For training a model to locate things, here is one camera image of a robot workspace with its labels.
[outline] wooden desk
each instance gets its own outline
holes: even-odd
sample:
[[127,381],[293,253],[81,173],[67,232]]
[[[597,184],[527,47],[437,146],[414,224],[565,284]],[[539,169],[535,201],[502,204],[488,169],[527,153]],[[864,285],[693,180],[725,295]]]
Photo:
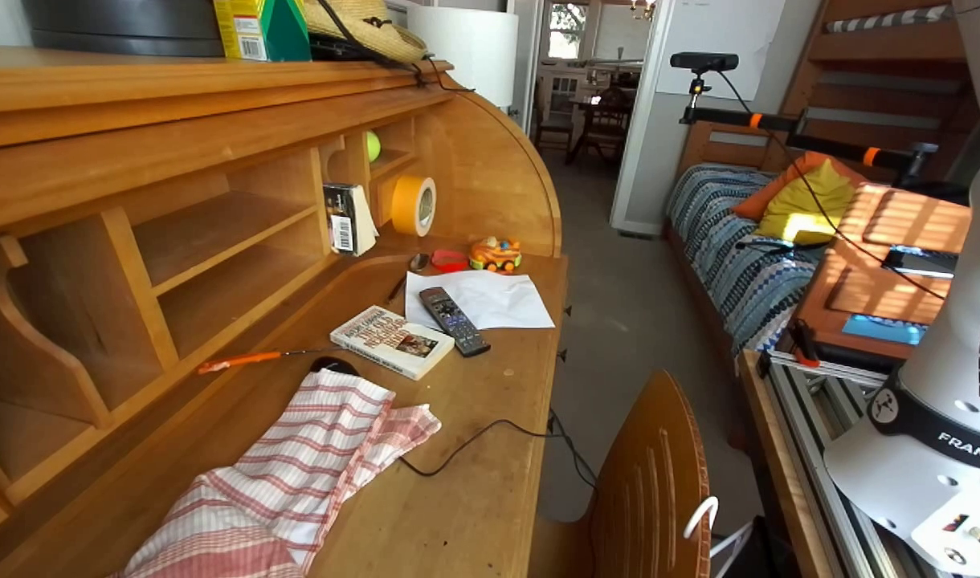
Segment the wooden desk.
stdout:
[[[405,261],[358,277],[392,279]],[[565,261],[529,261],[527,274],[543,292],[553,322],[561,322]],[[443,422],[410,453],[417,470],[437,470],[462,440],[507,417],[545,429],[558,331],[488,331],[485,355],[449,355],[424,381],[402,381],[364,366],[398,391],[398,406],[427,402]],[[364,487],[335,522],[310,575],[527,575],[535,491],[545,440],[494,426],[462,450],[441,474],[417,477],[392,467]]]
[[[414,250],[520,239],[561,322],[549,169],[497,105],[453,86],[441,63],[0,47],[0,575],[120,572],[192,474],[279,417],[310,361],[221,375],[196,375],[198,363],[338,354],[327,331],[385,303]],[[437,184],[421,240],[392,223],[405,173]],[[372,253],[332,250],[327,184],[370,193]],[[351,355],[443,422],[417,467],[494,417],[545,426],[558,331],[488,339],[421,381]],[[437,477],[388,470],[345,506],[316,572],[522,575],[539,459],[543,440],[490,429]]]

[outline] window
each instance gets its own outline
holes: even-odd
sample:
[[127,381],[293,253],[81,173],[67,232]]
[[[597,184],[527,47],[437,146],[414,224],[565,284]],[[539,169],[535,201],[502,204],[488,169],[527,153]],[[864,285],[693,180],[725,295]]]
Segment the window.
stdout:
[[578,58],[587,29],[587,8],[549,2],[549,58]]

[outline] white paper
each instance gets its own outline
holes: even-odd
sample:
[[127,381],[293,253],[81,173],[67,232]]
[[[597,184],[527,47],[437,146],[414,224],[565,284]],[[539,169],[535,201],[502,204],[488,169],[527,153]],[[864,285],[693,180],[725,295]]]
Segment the white paper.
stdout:
[[557,326],[539,288],[529,277],[502,277],[490,270],[462,270],[443,277],[405,277],[405,319],[437,326],[424,311],[417,292],[443,285],[449,299],[464,311],[464,319],[478,326]]

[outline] tape roll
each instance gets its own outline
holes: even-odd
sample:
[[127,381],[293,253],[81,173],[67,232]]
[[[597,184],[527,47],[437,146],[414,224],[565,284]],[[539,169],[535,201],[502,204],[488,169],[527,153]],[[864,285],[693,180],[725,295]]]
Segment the tape roll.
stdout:
[[424,239],[432,224],[437,188],[429,178],[398,178],[392,186],[392,229]]

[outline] red and white dish towel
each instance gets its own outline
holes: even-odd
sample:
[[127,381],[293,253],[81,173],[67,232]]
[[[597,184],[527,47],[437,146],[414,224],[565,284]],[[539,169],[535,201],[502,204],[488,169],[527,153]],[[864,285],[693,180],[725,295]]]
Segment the red and white dish towel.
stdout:
[[306,575],[341,505],[441,429],[358,375],[308,371],[282,417],[170,506],[124,575]]

